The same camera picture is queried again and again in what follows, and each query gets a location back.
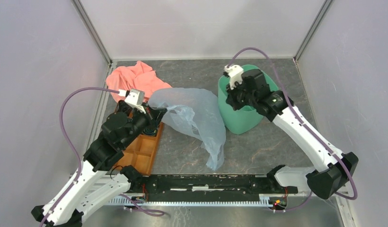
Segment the pink cloth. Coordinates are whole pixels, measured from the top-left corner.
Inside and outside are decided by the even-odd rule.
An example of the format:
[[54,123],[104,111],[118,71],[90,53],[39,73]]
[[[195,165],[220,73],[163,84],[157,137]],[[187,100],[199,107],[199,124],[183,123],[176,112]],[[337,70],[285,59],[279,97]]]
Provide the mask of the pink cloth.
[[148,64],[137,61],[134,66],[120,66],[107,76],[106,85],[111,90],[136,89],[145,93],[144,100],[149,101],[153,93],[171,86],[157,77],[156,71]]

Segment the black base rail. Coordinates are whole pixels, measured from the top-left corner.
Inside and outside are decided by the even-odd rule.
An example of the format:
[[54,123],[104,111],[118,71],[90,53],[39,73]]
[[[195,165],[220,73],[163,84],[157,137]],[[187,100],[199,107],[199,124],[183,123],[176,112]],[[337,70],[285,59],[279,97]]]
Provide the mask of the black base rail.
[[260,194],[296,194],[269,175],[150,175],[132,183],[129,193],[144,193],[149,202],[250,202]]

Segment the black green bag roll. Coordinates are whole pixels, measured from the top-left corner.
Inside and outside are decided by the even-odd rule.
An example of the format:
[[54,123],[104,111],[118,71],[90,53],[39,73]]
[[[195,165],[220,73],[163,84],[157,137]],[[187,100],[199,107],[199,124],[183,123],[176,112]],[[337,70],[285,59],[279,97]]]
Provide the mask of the black green bag roll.
[[148,127],[143,130],[142,134],[150,137],[156,137],[159,131],[159,126],[157,127]]

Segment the left aluminium corner post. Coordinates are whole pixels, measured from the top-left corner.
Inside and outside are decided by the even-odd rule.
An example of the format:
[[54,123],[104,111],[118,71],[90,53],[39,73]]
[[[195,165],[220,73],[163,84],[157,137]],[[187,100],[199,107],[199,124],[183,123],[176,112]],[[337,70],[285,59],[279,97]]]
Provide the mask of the left aluminium corner post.
[[89,15],[86,12],[82,2],[80,0],[71,0],[71,2],[74,8],[76,9],[77,13],[79,14],[82,22],[84,23],[87,31],[92,37],[94,43],[96,44],[98,50],[100,51],[102,57],[104,58],[104,60],[107,62],[108,65],[111,65],[113,63],[113,60],[110,57],[108,51],[106,50],[105,45],[103,44],[101,38],[99,37],[99,34],[95,29],[91,19],[89,18]]

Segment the green trash bin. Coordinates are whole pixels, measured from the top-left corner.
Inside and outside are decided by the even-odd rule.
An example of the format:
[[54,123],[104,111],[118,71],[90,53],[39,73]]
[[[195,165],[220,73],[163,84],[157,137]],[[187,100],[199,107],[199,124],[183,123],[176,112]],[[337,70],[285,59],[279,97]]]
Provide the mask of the green trash bin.
[[[253,96],[255,100],[279,89],[271,77],[257,66],[247,64],[241,67],[244,69],[242,84],[250,85],[254,89]],[[220,114],[225,126],[230,132],[237,135],[243,134],[257,126],[263,119],[263,116],[254,107],[250,106],[244,106],[242,109],[234,111],[226,103],[227,85],[229,85],[229,78],[223,75],[218,81],[218,107]]]

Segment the black bag roll top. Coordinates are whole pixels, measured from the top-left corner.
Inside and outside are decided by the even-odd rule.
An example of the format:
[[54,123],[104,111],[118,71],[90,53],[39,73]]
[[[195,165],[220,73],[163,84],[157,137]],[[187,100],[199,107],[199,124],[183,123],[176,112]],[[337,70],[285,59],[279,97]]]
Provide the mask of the black bag roll top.
[[132,107],[129,106],[124,100],[119,100],[115,108],[115,113],[117,112],[122,112],[129,116],[132,112]]

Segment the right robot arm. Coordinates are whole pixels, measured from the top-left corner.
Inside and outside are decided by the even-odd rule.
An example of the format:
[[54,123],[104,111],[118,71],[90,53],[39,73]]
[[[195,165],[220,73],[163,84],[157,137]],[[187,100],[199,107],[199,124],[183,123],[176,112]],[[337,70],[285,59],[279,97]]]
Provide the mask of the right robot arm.
[[353,173],[359,162],[353,153],[344,153],[326,140],[299,112],[282,90],[272,91],[260,69],[244,70],[238,65],[225,67],[227,99],[233,110],[250,106],[282,129],[302,149],[315,170],[306,175],[310,190],[328,199],[347,182],[354,184]]

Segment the orange compartment tray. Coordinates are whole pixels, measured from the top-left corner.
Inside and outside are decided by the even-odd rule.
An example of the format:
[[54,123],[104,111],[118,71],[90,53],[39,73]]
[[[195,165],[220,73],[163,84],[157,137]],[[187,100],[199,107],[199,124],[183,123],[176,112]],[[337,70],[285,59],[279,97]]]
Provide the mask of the orange compartment tray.
[[[134,119],[138,116],[137,110],[132,109],[128,117]],[[142,175],[150,175],[157,150],[159,148],[160,137],[164,124],[160,124],[156,137],[143,135],[142,132],[123,151],[123,157],[113,166],[113,170],[121,170],[124,166],[132,165]]]

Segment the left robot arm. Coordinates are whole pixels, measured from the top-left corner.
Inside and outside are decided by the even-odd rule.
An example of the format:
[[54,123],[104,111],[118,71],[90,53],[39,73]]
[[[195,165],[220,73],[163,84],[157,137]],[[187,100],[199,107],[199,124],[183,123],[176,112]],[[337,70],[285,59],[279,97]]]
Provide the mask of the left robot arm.
[[145,129],[159,126],[166,108],[133,109],[133,116],[116,112],[102,124],[102,131],[83,155],[82,170],[77,170],[62,190],[46,205],[35,206],[31,214],[48,227],[80,227],[94,212],[124,192],[138,192],[141,174],[133,166],[124,166],[112,180],[89,193],[92,186],[110,171],[123,151]]

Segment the blue plastic trash bag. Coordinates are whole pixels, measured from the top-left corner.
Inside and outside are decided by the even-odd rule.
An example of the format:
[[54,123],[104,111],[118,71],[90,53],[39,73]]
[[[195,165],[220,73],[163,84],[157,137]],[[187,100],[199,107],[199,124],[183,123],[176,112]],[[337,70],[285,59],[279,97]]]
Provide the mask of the blue plastic trash bag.
[[168,110],[163,123],[202,141],[202,147],[209,153],[208,168],[216,171],[222,166],[226,128],[213,92],[202,88],[165,88],[155,91],[148,104]]

